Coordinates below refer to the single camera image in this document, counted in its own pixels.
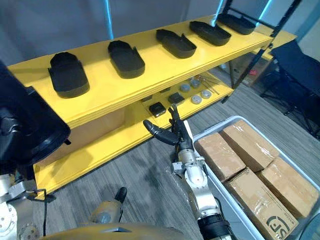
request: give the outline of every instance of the wire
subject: wire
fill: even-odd
[[[221,201],[219,200],[219,198],[214,197],[214,199],[218,202],[219,204],[219,208],[220,208],[220,212],[221,212],[221,216],[223,217],[223,219],[226,221],[225,215],[224,215],[224,211],[222,210],[222,205],[221,205]],[[231,226],[229,226],[229,231],[231,232],[231,239],[232,240],[238,240],[236,235],[234,234],[234,232],[231,229]]]
[[[43,189],[37,189],[34,191],[35,193],[43,192],[44,200],[39,200],[39,202],[44,202],[44,217],[43,217],[43,236],[46,236],[46,223],[47,223],[47,208],[48,208],[48,201],[47,201],[47,190],[45,188]]]
[[[220,202],[219,198],[214,197],[214,199],[215,199],[215,200],[218,202],[218,204],[219,204],[220,212],[221,212],[221,215],[222,215],[223,219],[226,220],[225,215],[224,215],[224,212],[223,212],[223,210],[222,210],[222,205],[221,205],[221,202]]]

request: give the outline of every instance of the shelf board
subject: shelf board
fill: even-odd
[[[212,18],[206,16],[196,20],[210,23]],[[87,93],[75,98],[61,98],[53,89],[48,68],[54,54],[11,65],[9,69],[25,86],[32,85],[70,128],[75,128],[266,46],[272,40],[258,32],[241,35],[222,26],[232,37],[226,45],[214,46],[191,32],[189,21],[163,28],[179,35],[184,33],[197,46],[194,55],[186,59],[174,57],[157,42],[155,29],[120,37],[119,40],[135,46],[145,62],[144,74],[134,79],[118,76],[107,51],[110,41],[68,50],[82,62],[90,84]]]
[[[216,79],[216,83],[210,83],[210,85],[219,94],[213,93],[209,99],[203,99],[198,105],[191,102],[191,96],[200,94],[207,87],[201,85],[197,89],[192,88],[188,93],[182,93],[185,101],[177,107],[182,119],[189,117],[225,96],[231,95],[233,92],[233,89],[218,79]],[[169,118],[171,118],[169,111],[155,118],[148,109],[150,105],[156,102],[161,102],[168,109],[170,106],[168,96],[177,92],[179,87],[180,84],[174,85],[170,91],[156,93],[151,100],[146,102],[137,101],[126,106],[125,124],[89,145],[48,165],[42,165],[41,162],[35,164],[33,168],[38,189],[45,188],[47,193],[51,193],[147,140],[151,135],[143,125],[144,119],[148,119],[162,128],[169,127]]]

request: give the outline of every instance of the black metal frame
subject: black metal frame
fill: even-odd
[[[298,112],[299,114],[302,115],[304,122],[300,121],[302,125],[304,125],[304,128],[315,138],[320,138],[320,136],[317,136],[318,132],[320,132],[320,127],[317,129],[314,129],[314,127],[311,126],[310,120],[306,116],[305,112],[301,109],[301,106],[299,104],[284,104],[283,99],[278,96],[270,95],[267,94],[267,92],[271,91],[273,87],[275,87],[280,81],[282,81],[284,78],[287,78],[290,84],[296,84],[298,85],[301,89],[305,91],[305,94],[301,96],[301,98],[297,102],[303,102],[306,98],[309,98],[313,93],[305,88],[303,85],[301,85],[298,81],[295,80],[294,77],[290,76],[283,70],[281,67],[279,69],[279,79],[275,80],[273,83],[271,83],[264,91],[263,93],[260,94],[260,97],[262,98],[269,98],[269,99],[274,99],[279,101],[284,107],[286,107],[286,111],[283,113],[283,115],[287,116],[288,114],[292,112]]]
[[[245,14],[244,12],[241,12],[241,11],[231,7],[233,0],[227,0],[226,1],[225,5],[224,5],[223,13],[227,14],[228,11],[233,11],[235,13],[241,14],[245,18],[248,18],[248,19],[253,20],[253,21],[257,22],[257,23],[265,25],[265,26],[273,29],[273,32],[271,33],[270,37],[275,38],[278,35],[278,33],[281,31],[283,26],[286,24],[288,19],[291,17],[291,15],[294,13],[294,11],[296,10],[296,8],[298,7],[298,5],[300,4],[301,1],[302,0],[294,0],[293,1],[293,3],[290,5],[290,7],[286,11],[286,13],[283,15],[283,17],[281,18],[281,20],[279,21],[277,26],[272,26],[271,24],[268,24],[268,23],[266,23],[266,22],[264,22],[264,21],[262,21],[260,19],[256,19],[254,17],[251,17],[251,16]],[[269,44],[268,48],[272,48],[272,47],[273,47],[273,44],[271,42]],[[248,75],[250,70],[255,66],[255,64],[258,62],[258,60],[261,58],[261,56],[264,54],[265,51],[266,51],[266,48],[259,50],[259,52],[254,56],[254,58],[251,60],[249,65],[246,67],[246,69],[243,71],[243,73],[240,75],[239,79],[236,82],[235,82],[234,75],[233,75],[233,69],[230,68],[231,87],[234,90],[237,87],[239,87],[239,85],[243,82],[245,77]],[[222,103],[225,103],[227,101],[227,99],[228,99],[228,96],[226,96],[222,100]]]

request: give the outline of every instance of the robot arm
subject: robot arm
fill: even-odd
[[[236,239],[230,224],[221,213],[220,206],[208,187],[208,172],[205,159],[196,156],[193,140],[184,122],[180,119],[177,106],[169,108],[172,119],[171,132],[144,120],[146,129],[158,140],[174,145],[177,161],[172,163],[173,172],[179,175],[188,188],[190,206],[205,240]]]

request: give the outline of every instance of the white plastic crate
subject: white plastic crate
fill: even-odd
[[[206,135],[214,134],[220,132],[222,129],[236,123],[239,120],[245,121],[250,125],[258,134],[260,134],[264,139],[266,139],[271,145],[273,145],[278,151],[279,156],[291,165],[298,173],[301,174],[305,179],[307,179],[319,192],[320,187],[316,185],[314,181],[310,179],[302,170],[299,168],[283,151],[281,151],[277,146],[275,146],[264,134],[262,134],[255,126],[253,126],[247,119],[242,116],[231,116],[226,120],[219,122],[218,124],[204,130],[202,133],[195,135],[193,141],[196,142],[200,138]],[[225,217],[230,222],[232,230],[239,240],[264,240],[263,236],[247,217],[237,200],[228,192],[224,185],[219,181],[212,170],[207,166],[209,174],[209,187],[211,188],[215,197],[219,198],[221,201],[222,209]],[[286,238],[286,240],[298,240],[300,235],[311,220],[313,216],[320,213],[320,199],[317,200],[315,206],[313,207],[310,215],[306,218],[298,219],[299,225],[294,229],[294,231]]]

